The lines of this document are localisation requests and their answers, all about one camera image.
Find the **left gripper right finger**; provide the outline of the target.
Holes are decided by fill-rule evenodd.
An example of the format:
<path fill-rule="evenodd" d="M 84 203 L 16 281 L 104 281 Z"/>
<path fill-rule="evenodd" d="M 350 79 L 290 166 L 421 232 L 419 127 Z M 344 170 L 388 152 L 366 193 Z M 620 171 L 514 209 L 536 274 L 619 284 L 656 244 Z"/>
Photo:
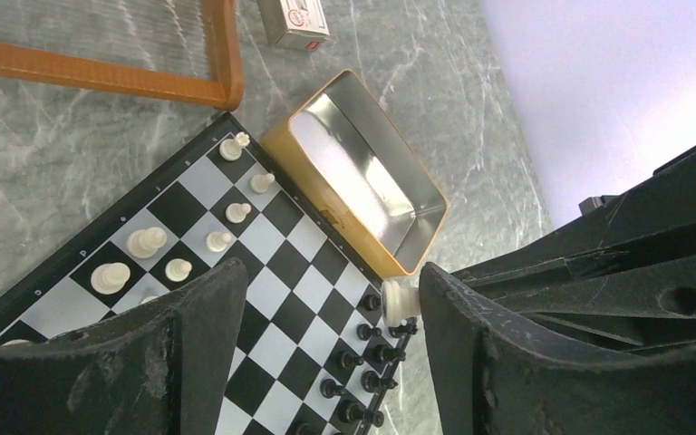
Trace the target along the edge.
<path fill-rule="evenodd" d="M 696 346 L 640 356 L 577 341 L 420 272 L 423 329 L 446 434 L 696 434 Z"/>

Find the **white queen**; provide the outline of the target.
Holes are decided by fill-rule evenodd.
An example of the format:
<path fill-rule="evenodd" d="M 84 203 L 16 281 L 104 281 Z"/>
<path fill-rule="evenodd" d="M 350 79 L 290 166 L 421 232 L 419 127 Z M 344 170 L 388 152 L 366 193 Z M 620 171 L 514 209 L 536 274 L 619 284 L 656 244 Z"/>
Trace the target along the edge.
<path fill-rule="evenodd" d="M 122 263 L 109 263 L 96 267 L 92 271 L 92 289 L 101 295 L 118 293 L 130 280 L 131 270 Z"/>

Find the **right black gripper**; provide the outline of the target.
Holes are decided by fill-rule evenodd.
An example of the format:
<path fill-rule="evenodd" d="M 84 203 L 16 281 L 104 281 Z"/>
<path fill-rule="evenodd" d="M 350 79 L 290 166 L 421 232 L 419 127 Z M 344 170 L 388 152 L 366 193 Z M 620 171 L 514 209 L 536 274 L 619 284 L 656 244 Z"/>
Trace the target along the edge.
<path fill-rule="evenodd" d="M 486 296 L 555 332 L 616 351 L 647 354 L 696 344 L 696 146 L 579 217 L 575 238 L 625 241 L 543 251 L 561 240 L 555 232 L 454 276 L 467 283 L 511 273 L 597 276 L 489 288 Z"/>

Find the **white chess pawn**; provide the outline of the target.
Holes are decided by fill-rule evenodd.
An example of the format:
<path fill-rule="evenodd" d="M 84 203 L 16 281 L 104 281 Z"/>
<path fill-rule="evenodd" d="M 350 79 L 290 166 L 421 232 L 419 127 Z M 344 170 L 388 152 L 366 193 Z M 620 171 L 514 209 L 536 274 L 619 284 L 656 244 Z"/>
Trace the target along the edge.
<path fill-rule="evenodd" d="M 275 181 L 276 176 L 273 173 L 257 174 L 249 180 L 249 186 L 255 193 L 264 194 Z"/>

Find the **white chess rook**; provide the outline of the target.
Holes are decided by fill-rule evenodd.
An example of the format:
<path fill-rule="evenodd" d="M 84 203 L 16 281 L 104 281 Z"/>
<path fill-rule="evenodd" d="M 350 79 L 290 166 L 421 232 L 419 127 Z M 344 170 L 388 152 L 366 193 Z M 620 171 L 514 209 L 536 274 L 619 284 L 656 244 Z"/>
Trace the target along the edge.
<path fill-rule="evenodd" d="M 220 142 L 218 147 L 219 155 L 226 161 L 239 160 L 249 143 L 249 135 L 241 131 L 235 136 Z"/>

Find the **white pawn mid board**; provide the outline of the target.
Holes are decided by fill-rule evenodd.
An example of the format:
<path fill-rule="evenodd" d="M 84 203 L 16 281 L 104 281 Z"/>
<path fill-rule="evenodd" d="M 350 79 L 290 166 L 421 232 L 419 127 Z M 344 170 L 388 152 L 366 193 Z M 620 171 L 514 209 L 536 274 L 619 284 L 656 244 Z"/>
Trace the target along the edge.
<path fill-rule="evenodd" d="M 173 283 L 186 281 L 193 269 L 193 265 L 186 259 L 173 258 L 164 267 L 166 278 Z"/>

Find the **white king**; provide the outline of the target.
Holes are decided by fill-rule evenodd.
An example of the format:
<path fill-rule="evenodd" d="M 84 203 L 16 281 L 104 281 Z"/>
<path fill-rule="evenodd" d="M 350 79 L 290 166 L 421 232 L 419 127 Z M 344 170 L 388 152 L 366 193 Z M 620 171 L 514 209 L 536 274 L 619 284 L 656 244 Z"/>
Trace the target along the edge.
<path fill-rule="evenodd" d="M 128 252 L 139 259 L 153 257 L 168 241 L 166 231 L 161 227 L 149 227 L 132 232 L 126 240 Z"/>

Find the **white knight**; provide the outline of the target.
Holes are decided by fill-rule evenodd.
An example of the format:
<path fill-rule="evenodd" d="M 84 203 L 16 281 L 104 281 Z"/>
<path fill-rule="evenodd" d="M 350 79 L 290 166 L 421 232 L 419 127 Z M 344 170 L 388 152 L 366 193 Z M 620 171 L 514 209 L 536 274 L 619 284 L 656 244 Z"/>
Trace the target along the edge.
<path fill-rule="evenodd" d="M 418 287 L 401 286 L 395 280 L 382 283 L 382 316 L 389 327 L 398 327 L 408 318 L 421 316 L 421 299 Z"/>

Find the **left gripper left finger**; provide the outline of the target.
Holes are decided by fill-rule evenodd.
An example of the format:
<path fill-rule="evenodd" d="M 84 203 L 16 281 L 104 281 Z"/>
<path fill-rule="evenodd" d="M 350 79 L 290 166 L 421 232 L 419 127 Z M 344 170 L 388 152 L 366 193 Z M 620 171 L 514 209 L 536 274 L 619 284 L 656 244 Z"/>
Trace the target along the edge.
<path fill-rule="evenodd" d="M 211 434 L 247 297 L 229 259 L 45 343 L 0 346 L 0 434 Z"/>

